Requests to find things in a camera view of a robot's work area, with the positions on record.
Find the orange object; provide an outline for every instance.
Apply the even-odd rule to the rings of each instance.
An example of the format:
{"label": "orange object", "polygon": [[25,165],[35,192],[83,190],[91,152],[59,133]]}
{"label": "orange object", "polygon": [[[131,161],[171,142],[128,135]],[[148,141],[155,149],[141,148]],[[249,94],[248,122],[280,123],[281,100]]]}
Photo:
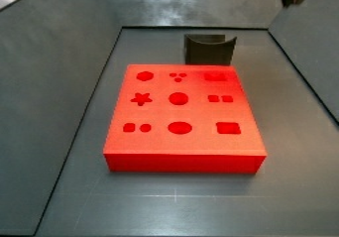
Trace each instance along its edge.
{"label": "orange object", "polygon": [[112,171],[253,174],[265,150],[235,69],[132,64],[103,153]]}

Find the red shape sorter block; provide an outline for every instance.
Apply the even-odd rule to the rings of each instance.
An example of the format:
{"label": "red shape sorter block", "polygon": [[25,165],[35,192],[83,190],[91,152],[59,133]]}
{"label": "red shape sorter block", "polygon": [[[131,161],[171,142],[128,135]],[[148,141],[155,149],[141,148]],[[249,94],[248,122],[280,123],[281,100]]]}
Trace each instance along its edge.
{"label": "red shape sorter block", "polygon": [[103,154],[112,171],[253,174],[265,150],[235,68],[132,64]]}

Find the red block side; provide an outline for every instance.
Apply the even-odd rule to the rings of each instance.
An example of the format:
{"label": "red block side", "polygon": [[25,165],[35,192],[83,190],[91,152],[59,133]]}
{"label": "red block side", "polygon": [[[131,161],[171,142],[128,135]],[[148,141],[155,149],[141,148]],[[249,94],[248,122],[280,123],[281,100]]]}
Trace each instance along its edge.
{"label": "red block side", "polygon": [[105,155],[115,172],[255,174],[265,156]]}

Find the oval hole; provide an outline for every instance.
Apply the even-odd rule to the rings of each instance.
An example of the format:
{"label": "oval hole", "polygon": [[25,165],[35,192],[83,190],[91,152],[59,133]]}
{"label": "oval hole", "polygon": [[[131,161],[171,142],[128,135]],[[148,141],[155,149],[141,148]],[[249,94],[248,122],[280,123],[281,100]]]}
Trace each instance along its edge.
{"label": "oval hole", "polygon": [[192,125],[187,122],[172,122],[168,125],[168,130],[177,135],[183,135],[192,131]]}

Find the circular hole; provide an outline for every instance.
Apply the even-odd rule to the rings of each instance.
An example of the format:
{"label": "circular hole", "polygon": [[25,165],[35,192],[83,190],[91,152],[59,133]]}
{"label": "circular hole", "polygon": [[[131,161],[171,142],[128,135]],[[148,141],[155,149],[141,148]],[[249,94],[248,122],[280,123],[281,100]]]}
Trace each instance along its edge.
{"label": "circular hole", "polygon": [[143,124],[140,126],[140,131],[141,132],[148,132],[148,131],[151,131],[151,129],[152,129],[152,126],[149,124]]}
{"label": "circular hole", "polygon": [[168,125],[168,130],[177,135],[184,135],[192,131],[192,125],[187,122],[172,122]]}
{"label": "circular hole", "polygon": [[188,102],[188,96],[183,92],[175,92],[168,97],[169,102],[173,105],[184,105]]}

